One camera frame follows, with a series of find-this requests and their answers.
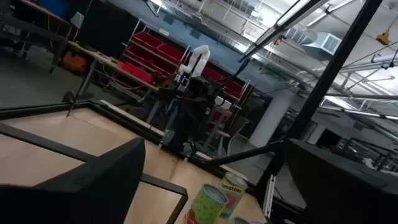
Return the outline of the rack with red bins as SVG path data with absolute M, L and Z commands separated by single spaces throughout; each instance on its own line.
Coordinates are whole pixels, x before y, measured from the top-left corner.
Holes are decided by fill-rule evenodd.
M 138 20 L 121 59 L 143 69 L 142 78 L 155 86 L 171 77 L 181 64 L 188 64 L 193 50 L 160 33 L 155 27 Z M 222 83 L 226 99 L 237 102 L 244 95 L 248 83 L 237 78 L 227 80 L 233 73 L 209 60 L 201 75 L 207 80 Z

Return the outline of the blue bin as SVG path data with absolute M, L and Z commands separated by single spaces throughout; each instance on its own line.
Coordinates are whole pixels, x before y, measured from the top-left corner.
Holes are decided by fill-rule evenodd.
M 69 9 L 67 0 L 39 0 L 39 4 L 55 14 L 56 16 L 65 18 Z

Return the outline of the wooden workbench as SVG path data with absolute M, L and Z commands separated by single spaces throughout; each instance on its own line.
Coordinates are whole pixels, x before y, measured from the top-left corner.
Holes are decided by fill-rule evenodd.
M 83 94 L 83 92 L 85 91 L 85 88 L 88 87 L 88 82 L 90 80 L 91 74 L 93 72 L 98 72 L 102 75 L 105 75 L 106 77 L 108 77 L 110 79 L 110 86 L 115 88 L 116 90 L 124 93 L 125 95 L 129 96 L 130 98 L 134 98 L 138 101 L 144 101 L 145 98 L 147 96 L 149 96 L 151 93 L 158 93 L 159 92 L 159 88 L 155 87 L 149 83 L 144 82 L 143 80 L 141 80 L 140 78 L 137 78 L 133 75 L 131 75 L 129 72 L 121 69 L 118 67 L 118 63 L 119 60 L 116 60 L 112 57 L 109 56 L 105 56 L 100 52 L 94 52 L 88 49 L 85 49 L 84 47 L 80 46 L 78 43 L 76 42 L 72 42 L 72 41 L 68 41 L 68 44 L 71 45 L 73 48 L 78 49 L 80 51 L 82 51 L 83 53 L 88 54 L 89 56 L 93 57 L 93 62 L 90 65 L 90 69 L 89 72 L 87 74 L 87 76 L 83 79 L 77 94 L 75 95 L 70 109 L 68 111 L 68 114 L 70 114 L 70 112 L 72 111 L 73 107 L 77 104 L 77 101 L 79 99 L 79 97 Z M 104 67 L 110 67 L 113 69 L 114 72 L 116 72 L 117 74 L 121 74 L 124 77 L 129 78 L 130 80 L 136 82 L 139 84 L 139 86 L 137 87 L 131 87 L 125 83 L 121 84 L 121 81 L 117 81 L 113 76 L 108 75 L 106 73 L 106 70 L 104 69 Z M 132 93 L 132 90 L 138 90 L 139 88 L 146 88 L 147 92 L 146 94 L 139 98 L 137 95 Z

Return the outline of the can with multicolour tomatoes label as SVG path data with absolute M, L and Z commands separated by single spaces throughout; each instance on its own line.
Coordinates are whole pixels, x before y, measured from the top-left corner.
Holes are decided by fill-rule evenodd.
M 228 219 L 231 216 L 247 188 L 248 184 L 243 178 L 232 172 L 225 173 L 220 189 L 227 196 L 228 203 L 220 214 L 221 218 Z

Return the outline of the grey ventilation unit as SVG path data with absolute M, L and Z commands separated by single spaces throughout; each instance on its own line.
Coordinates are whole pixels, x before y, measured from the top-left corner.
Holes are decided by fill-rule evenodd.
M 331 33 L 315 32 L 310 36 L 310 40 L 306 41 L 302 46 L 309 55 L 319 61 L 326 61 L 334 56 L 341 41 L 340 38 Z

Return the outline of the wooden desk with black frame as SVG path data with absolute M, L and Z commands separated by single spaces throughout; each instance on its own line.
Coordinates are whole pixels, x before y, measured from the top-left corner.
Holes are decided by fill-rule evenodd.
M 47 37 L 49 39 L 57 40 L 57 41 L 62 41 L 65 40 L 67 41 L 69 39 L 70 33 L 72 31 L 72 25 L 67 22 L 65 19 L 62 19 L 60 16 L 55 15 L 54 13 L 50 12 L 48 9 L 45 7 L 42 7 L 30 0 L 11 0 L 11 5 L 15 6 L 15 3 L 21 3 L 25 6 L 27 6 L 29 9 L 33 9 L 35 12 L 39 12 L 41 14 L 44 14 L 47 16 L 47 21 L 50 21 L 50 18 L 55 19 L 56 21 L 59 21 L 60 23 L 64 23 L 65 25 L 69 26 L 69 30 L 66 32 L 65 35 L 61 35 L 58 32 L 53 32 L 50 30 L 50 28 L 42 28 L 37 25 L 35 25 L 33 22 L 29 23 L 26 21 L 22 21 L 20 19 L 17 19 L 15 17 L 10 18 L 9 24 L 17 27 L 23 31 L 27 31 L 29 33 L 37 34 L 42 37 Z

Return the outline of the orange bag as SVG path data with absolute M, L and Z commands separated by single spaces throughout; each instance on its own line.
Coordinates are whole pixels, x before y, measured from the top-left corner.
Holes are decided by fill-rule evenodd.
M 63 66 L 72 72 L 83 73 L 88 67 L 87 59 L 68 50 L 62 59 Z

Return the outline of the can with green label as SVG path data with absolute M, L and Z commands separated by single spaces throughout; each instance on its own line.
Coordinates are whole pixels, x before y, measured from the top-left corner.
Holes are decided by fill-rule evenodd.
M 214 224 L 227 203 L 228 198 L 223 191 L 204 184 L 185 215 L 185 224 Z

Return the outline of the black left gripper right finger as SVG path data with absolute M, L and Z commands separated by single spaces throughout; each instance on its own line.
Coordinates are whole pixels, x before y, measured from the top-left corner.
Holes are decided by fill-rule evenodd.
M 297 139 L 285 158 L 310 224 L 398 224 L 398 177 Z

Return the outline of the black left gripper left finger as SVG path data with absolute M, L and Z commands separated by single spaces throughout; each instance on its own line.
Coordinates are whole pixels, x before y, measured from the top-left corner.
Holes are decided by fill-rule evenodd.
M 0 185 L 0 224 L 123 224 L 145 156 L 135 138 L 34 187 Z

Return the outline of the black aluminium table frame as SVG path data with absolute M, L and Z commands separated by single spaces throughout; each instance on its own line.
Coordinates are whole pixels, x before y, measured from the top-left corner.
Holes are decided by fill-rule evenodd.
M 376 13 L 378 7 L 381 5 L 382 0 L 366 0 L 364 6 L 359 11 L 353 24 L 349 28 L 342 43 L 338 47 L 335 55 L 332 57 L 330 63 L 327 65 L 318 83 L 312 90 L 308 100 L 304 104 L 301 112 L 298 114 L 295 122 L 290 128 L 286 137 L 280 141 L 273 142 L 267 146 L 255 148 L 250 151 L 242 152 L 233 156 L 227 156 L 220 159 L 212 160 L 198 160 L 194 159 L 193 164 L 208 172 L 212 172 L 215 167 L 247 159 L 249 157 L 263 154 L 266 152 L 274 152 L 274 158 L 263 173 L 263 178 L 275 176 L 279 173 L 282 164 L 285 162 L 285 141 L 288 139 L 297 139 L 300 141 L 299 136 L 303 132 L 304 126 L 308 123 L 310 118 L 315 112 L 315 108 L 320 104 L 322 97 L 326 95 L 326 90 L 329 88 L 337 76 L 338 72 L 342 69 L 344 62 L 358 42 L 365 28 L 371 21 L 373 15 Z M 68 108 L 67 103 L 59 103 L 54 105 L 38 105 L 28 107 L 16 107 L 0 110 L 0 123 L 5 124 L 6 119 L 23 118 L 26 116 L 40 115 L 46 113 L 55 113 Z

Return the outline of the white round column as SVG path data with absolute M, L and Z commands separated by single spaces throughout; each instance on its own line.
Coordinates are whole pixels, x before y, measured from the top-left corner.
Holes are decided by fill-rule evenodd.
M 270 105 L 262 115 L 261 120 L 249 138 L 250 144 L 255 147 L 262 147 L 269 142 L 294 98 L 295 93 L 290 90 L 282 90 L 273 97 Z

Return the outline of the yellow hanging plug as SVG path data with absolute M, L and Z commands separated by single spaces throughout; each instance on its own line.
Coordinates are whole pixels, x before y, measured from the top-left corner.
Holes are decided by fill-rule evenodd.
M 389 40 L 389 29 L 382 34 L 377 35 L 376 40 L 382 45 L 389 45 L 391 43 Z

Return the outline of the grey office chair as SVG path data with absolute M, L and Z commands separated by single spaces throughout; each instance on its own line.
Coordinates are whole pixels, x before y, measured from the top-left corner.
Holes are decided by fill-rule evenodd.
M 225 152 L 227 156 L 230 155 L 231 145 L 236 135 L 249 123 L 249 120 L 243 116 L 237 117 L 227 132 L 217 130 L 220 135 L 218 144 L 217 156 L 221 157 Z

